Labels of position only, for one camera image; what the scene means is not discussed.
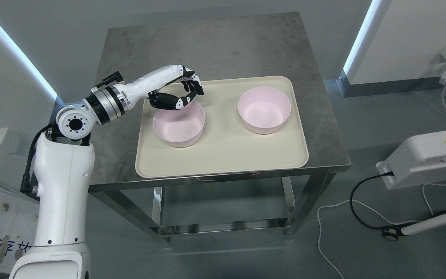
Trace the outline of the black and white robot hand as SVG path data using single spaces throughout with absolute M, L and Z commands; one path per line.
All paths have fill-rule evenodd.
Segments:
M 199 76 L 183 65 L 168 65 L 152 71 L 131 83 L 115 88 L 132 109 L 140 100 L 148 100 L 156 109 L 181 110 L 196 96 L 204 95 Z

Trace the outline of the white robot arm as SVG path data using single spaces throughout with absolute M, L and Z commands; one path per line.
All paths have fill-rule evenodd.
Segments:
M 32 248 L 17 260 L 11 279 L 88 279 L 90 250 L 85 241 L 86 205 L 94 167 L 89 143 L 94 124 L 125 114 L 126 98 L 111 87 L 116 71 L 93 88 L 80 107 L 62 108 L 31 143 L 20 191 L 39 197 Z

